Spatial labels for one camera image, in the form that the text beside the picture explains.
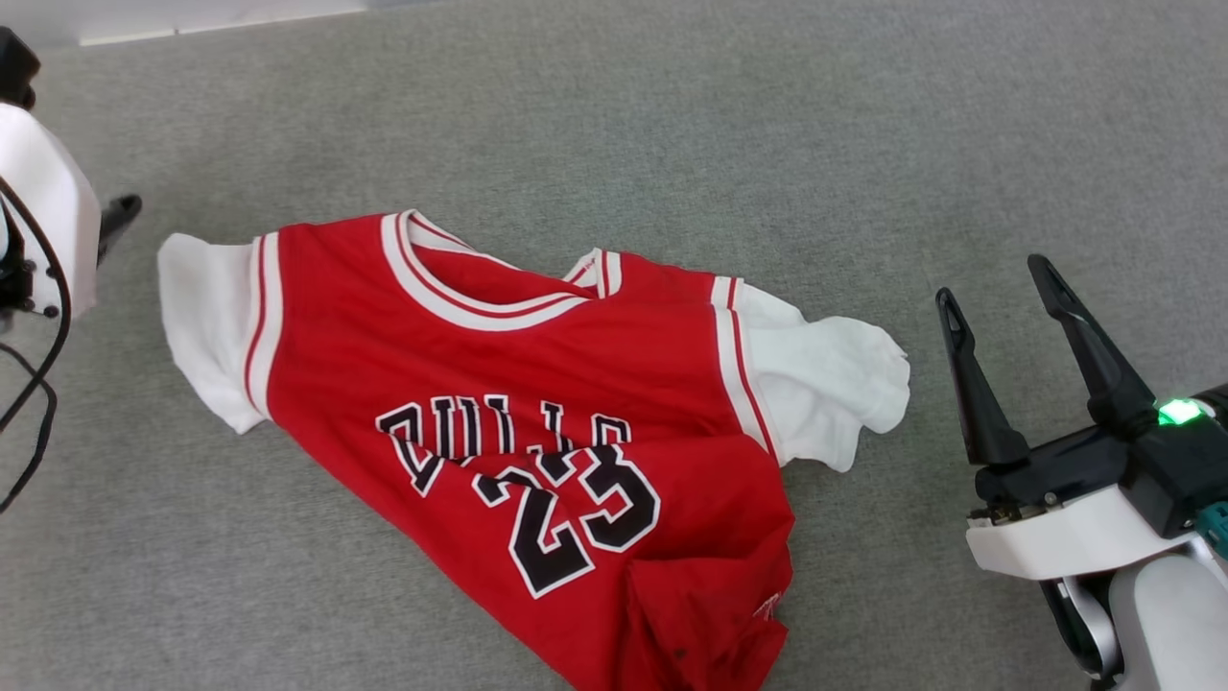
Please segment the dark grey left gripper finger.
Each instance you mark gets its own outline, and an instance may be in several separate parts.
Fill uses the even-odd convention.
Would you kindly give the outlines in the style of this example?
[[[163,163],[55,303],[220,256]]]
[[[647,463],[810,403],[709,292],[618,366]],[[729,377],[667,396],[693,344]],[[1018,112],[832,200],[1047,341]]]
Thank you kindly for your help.
[[[141,210],[142,200],[139,194],[123,194],[106,203],[98,231],[98,264],[106,261]]]

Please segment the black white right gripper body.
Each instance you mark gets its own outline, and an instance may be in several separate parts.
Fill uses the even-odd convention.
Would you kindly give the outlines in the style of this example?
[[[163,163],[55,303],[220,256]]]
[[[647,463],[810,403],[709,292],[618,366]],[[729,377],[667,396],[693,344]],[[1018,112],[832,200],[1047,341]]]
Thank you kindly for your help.
[[[1030,446],[1012,466],[975,466],[982,506],[968,517],[979,568],[1055,582],[1110,572],[1196,534],[1222,547],[1226,392],[1158,404],[1143,434],[1093,423]]]

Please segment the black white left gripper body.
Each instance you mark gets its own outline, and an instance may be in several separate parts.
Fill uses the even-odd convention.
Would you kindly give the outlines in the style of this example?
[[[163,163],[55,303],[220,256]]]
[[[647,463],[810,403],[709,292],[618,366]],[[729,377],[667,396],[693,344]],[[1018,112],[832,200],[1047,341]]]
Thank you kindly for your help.
[[[2,309],[79,318],[96,303],[102,207],[79,162],[34,117],[42,64],[1,29]]]

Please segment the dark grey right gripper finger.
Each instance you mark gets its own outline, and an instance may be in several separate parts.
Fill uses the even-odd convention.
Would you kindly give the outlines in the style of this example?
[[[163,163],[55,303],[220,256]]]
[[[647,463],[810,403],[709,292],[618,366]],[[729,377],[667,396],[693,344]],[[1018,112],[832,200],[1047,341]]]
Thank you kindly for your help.
[[[966,459],[971,466],[1012,466],[1027,460],[1030,446],[1009,423],[977,360],[977,338],[964,318],[955,293],[935,293],[949,371],[957,393]]]
[[[1154,393],[1122,357],[1074,288],[1043,254],[1028,257],[1027,269],[1044,309],[1061,324],[1070,342],[1089,396],[1087,407],[1092,420],[1113,434],[1143,434],[1156,427]]]

